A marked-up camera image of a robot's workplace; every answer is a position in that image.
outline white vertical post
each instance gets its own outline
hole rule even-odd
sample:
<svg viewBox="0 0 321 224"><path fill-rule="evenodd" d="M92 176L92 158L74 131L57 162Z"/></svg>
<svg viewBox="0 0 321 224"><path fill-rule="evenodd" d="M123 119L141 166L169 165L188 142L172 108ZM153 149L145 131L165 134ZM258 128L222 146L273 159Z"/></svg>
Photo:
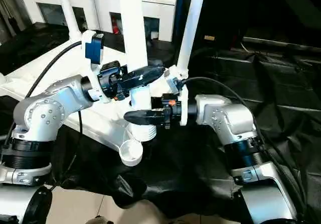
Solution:
<svg viewBox="0 0 321 224"><path fill-rule="evenodd" d="M191 0L189 14L185 25L177 68L182 77L188 78L188 65L194 43L195 33L199 22L203 0Z"/></svg>
<svg viewBox="0 0 321 224"><path fill-rule="evenodd" d="M76 17L69 0L60 0L62 10L64 12L67 26L69 29L70 40L79 41L81 39L81 33L77 25Z"/></svg>
<svg viewBox="0 0 321 224"><path fill-rule="evenodd" d="M147 66L147 50L141 0L120 0L120 12L124 33L128 71ZM135 110L151 109L149 86L130 91L131 104ZM131 126L132 135L139 141L156 136L155 126Z"/></svg>

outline black tarp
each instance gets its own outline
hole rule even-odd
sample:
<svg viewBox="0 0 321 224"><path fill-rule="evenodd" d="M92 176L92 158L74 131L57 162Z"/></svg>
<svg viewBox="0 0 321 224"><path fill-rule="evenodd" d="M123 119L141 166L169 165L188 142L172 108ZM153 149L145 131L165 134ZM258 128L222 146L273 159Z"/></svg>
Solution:
<svg viewBox="0 0 321 224"><path fill-rule="evenodd" d="M307 219L315 223L321 222L320 73L316 63L234 52L195 57L190 64L190 76L220 80L246 99L259 126L298 170L307 193ZM191 97L200 93L231 97L208 83L193 83L189 90ZM11 123L15 103L0 98L1 133ZM53 177L59 182L77 152L63 188L110 195L120 207L148 199L167 217L195 212L237 220L233 192L238 187L219 146L209 127L158 128L157 137L144 144L142 162L126 167L117 152L86 136L78 143L78 132L63 126L52 155Z"/></svg>

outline tiled floor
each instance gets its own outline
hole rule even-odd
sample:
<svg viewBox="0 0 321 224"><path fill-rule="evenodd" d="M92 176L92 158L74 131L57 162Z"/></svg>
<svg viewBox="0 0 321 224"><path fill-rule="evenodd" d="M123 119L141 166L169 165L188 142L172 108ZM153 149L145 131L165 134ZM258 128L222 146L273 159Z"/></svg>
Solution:
<svg viewBox="0 0 321 224"><path fill-rule="evenodd" d="M115 224L167 224L163 214L149 201L140 201L129 209L119 208L110 196L81 190L53 191L53 203L47 224L85 224L101 215ZM179 218L188 224L233 224L214 216L189 214Z"/></svg>

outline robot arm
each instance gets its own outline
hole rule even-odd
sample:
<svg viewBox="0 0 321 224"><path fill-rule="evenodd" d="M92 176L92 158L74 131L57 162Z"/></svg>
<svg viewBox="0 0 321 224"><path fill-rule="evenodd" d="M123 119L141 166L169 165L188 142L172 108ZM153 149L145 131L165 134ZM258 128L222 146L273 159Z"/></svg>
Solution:
<svg viewBox="0 0 321 224"><path fill-rule="evenodd" d="M133 88L145 86L164 72L147 66L131 73L115 61L97 75L107 98L123 100ZM57 81L43 93L26 98L14 110L16 128L1 150L0 223L45 223L52 194L42 186L51 171L50 155L59 128L71 114L100 100L88 77Z"/></svg>
<svg viewBox="0 0 321 224"><path fill-rule="evenodd" d="M176 78L173 92L181 81ZM182 125L183 113L188 113L199 125L208 125L218 135L228 160L230 173L240 186L235 197L246 207L245 223L260 224L269 220L296 220L293 202L279 176L277 168L266 155L262 141L255 129L251 111L242 104L233 104L220 95L197 95L187 100L175 94L164 94L161 98L162 111L138 110L125 114L124 118L137 125Z"/></svg>

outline screw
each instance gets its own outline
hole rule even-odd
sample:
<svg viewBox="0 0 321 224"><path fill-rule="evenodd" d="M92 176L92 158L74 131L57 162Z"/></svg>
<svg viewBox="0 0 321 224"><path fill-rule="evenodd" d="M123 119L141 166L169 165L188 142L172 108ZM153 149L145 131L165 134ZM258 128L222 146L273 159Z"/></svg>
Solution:
<svg viewBox="0 0 321 224"><path fill-rule="evenodd" d="M24 183L24 184L28 184L28 183L29 183L29 180L27 180L27 179L22 179L22 180L20 180L19 182Z"/></svg>

